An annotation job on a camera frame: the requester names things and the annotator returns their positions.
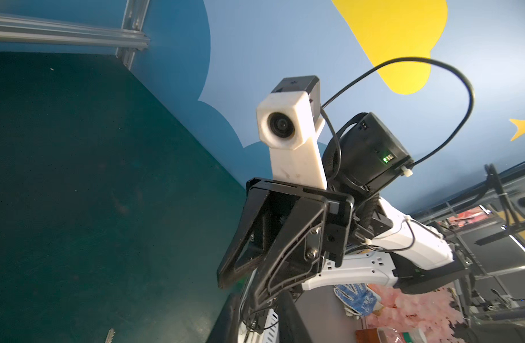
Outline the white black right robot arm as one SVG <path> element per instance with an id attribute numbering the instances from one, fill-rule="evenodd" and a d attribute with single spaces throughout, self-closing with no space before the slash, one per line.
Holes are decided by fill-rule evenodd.
<path id="1" fill-rule="evenodd" d="M 295 288 L 368 283 L 424 294 L 466 275 L 435 227 L 355 184 L 334 149 L 319 156 L 321 121 L 271 111 L 257 122 L 271 140 L 278 179 L 248 181 L 237 231 L 217 271 L 220 288 L 253 273 L 247 298 L 256 309 Z"/>

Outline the aluminium right corner post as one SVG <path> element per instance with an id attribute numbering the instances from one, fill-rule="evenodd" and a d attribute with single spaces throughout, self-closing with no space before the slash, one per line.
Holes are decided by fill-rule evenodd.
<path id="1" fill-rule="evenodd" d="M 150 5 L 149 0 L 127 0 L 122 20 L 122 29 L 143 34 L 143 26 Z M 131 70 L 135 55 L 141 48 L 117 48 L 118 58 L 128 70 Z"/>

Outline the aluminium back frame rail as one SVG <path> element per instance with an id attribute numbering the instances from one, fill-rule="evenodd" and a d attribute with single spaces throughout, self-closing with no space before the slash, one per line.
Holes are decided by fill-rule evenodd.
<path id="1" fill-rule="evenodd" d="M 144 50 L 150 39 L 136 31 L 0 14 L 0 42 Z"/>

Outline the blue white work glove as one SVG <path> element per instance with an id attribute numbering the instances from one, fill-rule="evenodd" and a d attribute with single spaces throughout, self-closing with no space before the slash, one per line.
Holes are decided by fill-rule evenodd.
<path id="1" fill-rule="evenodd" d="M 339 284 L 333 286 L 335 296 L 343 304 L 348 317 L 367 317 L 382 309 L 381 297 L 366 284 Z"/>

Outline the pink fluffy material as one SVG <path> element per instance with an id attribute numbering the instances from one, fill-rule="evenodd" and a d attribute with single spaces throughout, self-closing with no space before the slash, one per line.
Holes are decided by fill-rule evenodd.
<path id="1" fill-rule="evenodd" d="M 404 294 L 400 290 L 371 284 L 369 288 L 381 297 L 383 308 L 366 317 L 369 328 L 389 327 L 398 332 L 412 328 L 423 331 L 428 342 L 463 342 L 454 336 L 453 328 L 463 324 L 460 311 L 451 306 L 453 296 L 446 288 L 425 294 Z"/>

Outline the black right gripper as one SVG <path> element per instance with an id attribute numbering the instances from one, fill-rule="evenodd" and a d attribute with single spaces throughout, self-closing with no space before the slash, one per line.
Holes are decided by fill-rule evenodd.
<path id="1" fill-rule="evenodd" d="M 248 276 L 267 255 L 250 289 L 250 308 L 260 310 L 315 275 L 321 247 L 336 267 L 342 265 L 355 209 L 352 196 L 257 177 L 246 190 L 237 231 L 217 270 L 220 289 Z M 323 236 L 311 242 L 310 232 L 323 225 Z"/>

